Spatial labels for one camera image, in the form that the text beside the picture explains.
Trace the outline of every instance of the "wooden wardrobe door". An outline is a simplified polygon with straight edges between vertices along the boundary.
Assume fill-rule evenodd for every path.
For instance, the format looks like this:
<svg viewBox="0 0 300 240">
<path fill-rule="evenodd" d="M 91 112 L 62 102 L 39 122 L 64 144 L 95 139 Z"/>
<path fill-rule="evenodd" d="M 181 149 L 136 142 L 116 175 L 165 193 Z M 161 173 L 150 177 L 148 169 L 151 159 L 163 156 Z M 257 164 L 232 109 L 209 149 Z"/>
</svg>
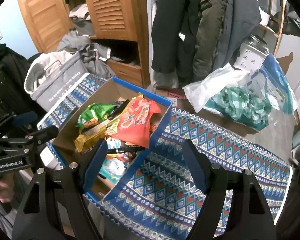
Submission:
<svg viewBox="0 0 300 240">
<path fill-rule="evenodd" d="M 37 50 L 55 51 L 72 27 L 63 0 L 18 0 L 18 3 Z"/>
<path fill-rule="evenodd" d="M 96 38 L 137 41 L 131 0 L 86 0 Z"/>
</svg>

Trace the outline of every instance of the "human hand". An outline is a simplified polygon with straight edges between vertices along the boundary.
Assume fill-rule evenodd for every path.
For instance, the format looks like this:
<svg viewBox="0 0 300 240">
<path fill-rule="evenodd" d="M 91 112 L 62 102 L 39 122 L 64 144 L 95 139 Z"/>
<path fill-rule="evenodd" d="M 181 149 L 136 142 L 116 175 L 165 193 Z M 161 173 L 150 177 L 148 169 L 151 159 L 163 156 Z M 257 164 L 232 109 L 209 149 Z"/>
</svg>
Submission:
<svg viewBox="0 0 300 240">
<path fill-rule="evenodd" d="M 8 203 L 13 199 L 14 191 L 13 172 L 5 174 L 0 179 L 0 201 Z"/>
</svg>

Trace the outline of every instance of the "wooden wardrobe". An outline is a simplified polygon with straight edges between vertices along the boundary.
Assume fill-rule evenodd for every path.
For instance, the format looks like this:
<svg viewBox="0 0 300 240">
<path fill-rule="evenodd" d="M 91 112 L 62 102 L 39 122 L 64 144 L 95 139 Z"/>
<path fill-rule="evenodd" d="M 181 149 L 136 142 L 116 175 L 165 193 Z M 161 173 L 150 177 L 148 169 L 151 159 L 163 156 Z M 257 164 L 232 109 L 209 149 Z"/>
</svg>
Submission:
<svg viewBox="0 0 300 240">
<path fill-rule="evenodd" d="M 64 0 L 18 0 L 29 34 L 39 52 L 54 51 L 72 23 Z M 131 41 L 138 65 L 108 60 L 119 78 L 140 87 L 150 84 L 146 0 L 86 0 L 95 31 L 92 39 Z"/>
</svg>

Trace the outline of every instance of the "red snack bag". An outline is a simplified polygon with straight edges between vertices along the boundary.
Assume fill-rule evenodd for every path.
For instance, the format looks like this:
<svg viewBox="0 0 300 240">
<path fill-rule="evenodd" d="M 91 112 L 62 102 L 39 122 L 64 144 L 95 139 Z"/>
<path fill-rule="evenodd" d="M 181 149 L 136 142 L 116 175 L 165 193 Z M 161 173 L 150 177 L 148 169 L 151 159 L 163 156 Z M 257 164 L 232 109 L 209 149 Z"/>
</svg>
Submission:
<svg viewBox="0 0 300 240">
<path fill-rule="evenodd" d="M 155 101 L 137 97 L 129 103 L 127 111 L 108 128 L 105 135 L 149 148 L 150 118 L 161 113 Z"/>
</svg>

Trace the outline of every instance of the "blue wall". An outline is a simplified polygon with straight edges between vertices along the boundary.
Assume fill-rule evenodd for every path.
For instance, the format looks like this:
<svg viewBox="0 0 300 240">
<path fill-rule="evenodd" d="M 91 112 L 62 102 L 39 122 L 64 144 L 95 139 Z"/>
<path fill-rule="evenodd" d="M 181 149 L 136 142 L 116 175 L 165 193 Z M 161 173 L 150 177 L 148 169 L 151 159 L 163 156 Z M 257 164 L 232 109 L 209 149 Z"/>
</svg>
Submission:
<svg viewBox="0 0 300 240">
<path fill-rule="evenodd" d="M 5 0 L 0 6 L 0 44 L 7 46 L 25 58 L 38 53 L 23 21 L 18 0 Z"/>
</svg>

